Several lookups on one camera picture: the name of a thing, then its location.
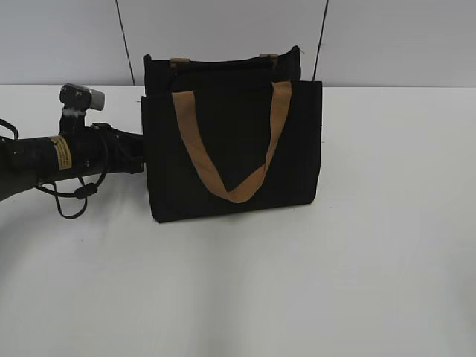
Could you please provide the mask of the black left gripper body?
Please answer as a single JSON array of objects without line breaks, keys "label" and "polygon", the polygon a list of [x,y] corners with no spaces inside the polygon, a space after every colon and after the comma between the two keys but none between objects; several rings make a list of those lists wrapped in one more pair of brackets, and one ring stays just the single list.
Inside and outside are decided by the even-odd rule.
[{"label": "black left gripper body", "polygon": [[93,123],[87,128],[92,139],[87,174],[128,173],[144,171],[144,138],[142,134],[124,132],[107,123]]}]

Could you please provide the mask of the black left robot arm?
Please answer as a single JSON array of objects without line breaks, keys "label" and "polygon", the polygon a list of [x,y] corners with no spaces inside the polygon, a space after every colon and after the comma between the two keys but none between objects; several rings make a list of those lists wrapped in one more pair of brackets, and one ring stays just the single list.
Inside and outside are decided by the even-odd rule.
[{"label": "black left robot arm", "polygon": [[[94,123],[51,137],[1,138],[1,200],[31,189],[62,198],[85,199],[110,173],[144,170],[143,136]],[[97,181],[72,193],[45,188],[68,179],[97,175]]]}]

